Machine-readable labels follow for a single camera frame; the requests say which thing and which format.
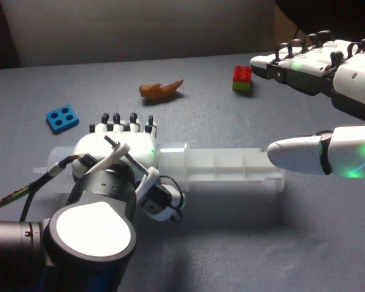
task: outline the red and green block stack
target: red and green block stack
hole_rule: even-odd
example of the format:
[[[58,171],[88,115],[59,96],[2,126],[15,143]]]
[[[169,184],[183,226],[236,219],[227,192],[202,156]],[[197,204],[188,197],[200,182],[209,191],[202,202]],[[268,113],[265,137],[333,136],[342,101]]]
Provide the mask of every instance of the red and green block stack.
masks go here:
[[[250,91],[251,68],[249,66],[235,66],[232,78],[232,89],[238,91]]]

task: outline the green lego brick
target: green lego brick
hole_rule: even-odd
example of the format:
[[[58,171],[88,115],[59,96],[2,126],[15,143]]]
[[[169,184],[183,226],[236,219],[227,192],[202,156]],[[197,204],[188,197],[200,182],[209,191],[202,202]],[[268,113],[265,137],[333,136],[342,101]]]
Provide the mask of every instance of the green lego brick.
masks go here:
[[[247,82],[232,82],[233,90],[250,91],[250,83]]]

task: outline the white robotic hand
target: white robotic hand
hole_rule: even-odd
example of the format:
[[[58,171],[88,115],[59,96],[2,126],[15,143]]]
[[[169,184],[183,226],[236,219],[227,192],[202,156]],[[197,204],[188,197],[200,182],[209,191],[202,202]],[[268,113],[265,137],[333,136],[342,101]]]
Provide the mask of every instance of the white robotic hand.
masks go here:
[[[90,133],[74,147],[73,154],[82,155],[72,164],[74,179],[108,167],[128,167],[137,184],[137,203],[144,211],[156,221],[180,221],[185,194],[173,179],[175,187],[160,182],[153,116],[149,116],[143,132],[136,113],[131,113],[129,122],[117,113],[113,114],[113,122],[108,121],[109,117],[105,113],[98,125],[90,125]]]
[[[293,172],[365,178],[365,125],[277,141],[268,147],[268,157]]]
[[[338,110],[365,120],[365,39],[336,40],[328,30],[308,38],[311,47],[292,40],[275,54],[252,58],[252,72],[312,96],[321,92]]]

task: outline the gray tabletop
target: gray tabletop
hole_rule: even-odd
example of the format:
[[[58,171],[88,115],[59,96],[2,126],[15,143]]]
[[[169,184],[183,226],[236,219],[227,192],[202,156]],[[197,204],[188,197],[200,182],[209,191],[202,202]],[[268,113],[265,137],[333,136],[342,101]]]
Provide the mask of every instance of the gray tabletop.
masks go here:
[[[0,198],[36,178],[56,146],[71,146],[102,113],[149,114],[159,142],[192,148],[266,148],[287,136],[362,123],[322,94],[253,76],[231,90],[253,54],[0,70]],[[184,78],[178,98],[146,105],[142,83]],[[54,136],[45,114],[70,103],[80,118]],[[65,194],[41,190],[28,219],[50,217]],[[18,220],[24,200],[0,210]],[[365,291],[365,179],[287,173],[278,196],[196,190],[180,224],[138,211],[137,249],[120,291]]]

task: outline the brown object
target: brown object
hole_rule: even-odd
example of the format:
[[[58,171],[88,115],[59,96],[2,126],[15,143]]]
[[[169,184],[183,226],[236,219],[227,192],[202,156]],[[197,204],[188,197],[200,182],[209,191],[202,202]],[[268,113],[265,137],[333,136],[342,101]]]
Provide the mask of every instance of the brown object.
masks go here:
[[[181,79],[164,87],[161,87],[162,84],[160,83],[143,84],[140,85],[139,92],[141,93],[141,96],[146,99],[166,99],[168,96],[175,93],[183,82],[184,79]]]

